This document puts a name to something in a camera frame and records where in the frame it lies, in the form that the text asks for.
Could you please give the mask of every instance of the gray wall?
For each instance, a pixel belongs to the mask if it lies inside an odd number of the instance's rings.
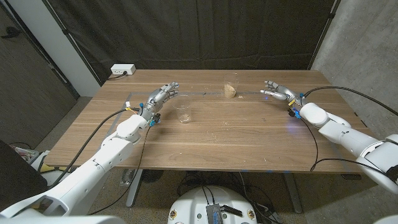
[[[398,110],[398,1],[342,0],[312,70],[332,85]],[[398,134],[397,116],[362,96],[339,92],[379,139]]]
[[[9,0],[9,3],[80,96],[94,96],[100,85],[42,0]]]

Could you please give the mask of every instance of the wooden tabletop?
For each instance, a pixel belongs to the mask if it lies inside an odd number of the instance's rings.
[[[223,96],[223,75],[239,74],[236,96]],[[134,75],[107,81],[45,158],[45,163],[65,166],[75,156],[97,125],[120,110],[129,99],[132,106],[145,103],[150,92],[172,81],[180,94],[192,97],[192,121],[180,123],[168,101],[161,109],[161,122],[150,129],[142,169],[233,170],[254,172],[309,172],[315,162],[314,140],[303,122],[287,114],[286,101],[259,94],[264,80],[272,80],[293,91],[305,93],[328,80],[318,71],[273,70],[137,70]],[[320,90],[309,102],[341,116],[353,128],[373,135],[336,90]],[[80,166],[97,150],[107,133],[132,115],[125,111],[111,118],[86,146],[75,165]],[[334,145],[311,126],[319,147],[319,159],[355,158]],[[131,157],[117,167],[136,168],[144,137]],[[340,161],[319,163],[314,172],[360,172],[354,164]]]

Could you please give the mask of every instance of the robotic arm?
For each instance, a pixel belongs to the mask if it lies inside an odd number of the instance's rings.
[[[365,166],[360,168],[376,183],[388,191],[398,194],[398,134],[393,134],[378,141],[367,134],[361,133],[336,115],[326,112],[315,103],[307,103],[301,94],[289,90],[272,81],[265,81],[268,90],[261,90],[278,100],[287,100],[292,108],[289,114],[297,118],[304,118],[315,127],[319,133],[333,143],[341,144],[355,157],[356,162],[366,164],[385,175]]]
[[[114,166],[127,159],[141,136],[140,130],[159,121],[157,112],[163,104],[177,96],[178,83],[172,82],[153,91],[147,103],[141,106],[140,115],[132,115],[117,127],[101,144],[99,151],[52,189],[22,200],[0,213],[6,218],[34,218],[43,216],[67,216],[74,206],[90,192],[98,181]]]

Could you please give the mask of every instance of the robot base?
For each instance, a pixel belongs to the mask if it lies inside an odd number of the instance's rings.
[[[209,204],[214,201],[220,206],[227,205],[242,211],[242,216],[237,216],[232,213],[221,212],[222,223],[235,224],[247,223],[257,224],[254,209],[251,204],[242,195],[233,190],[220,186],[197,187],[183,194],[172,205],[169,213],[168,224],[175,223],[203,223],[208,224],[208,217],[206,212],[207,200]]]

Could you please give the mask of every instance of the white power strip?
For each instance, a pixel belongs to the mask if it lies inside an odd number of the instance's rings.
[[[125,71],[128,75],[132,75],[136,71],[136,66],[134,64],[114,64],[111,71],[113,75],[122,75]]]

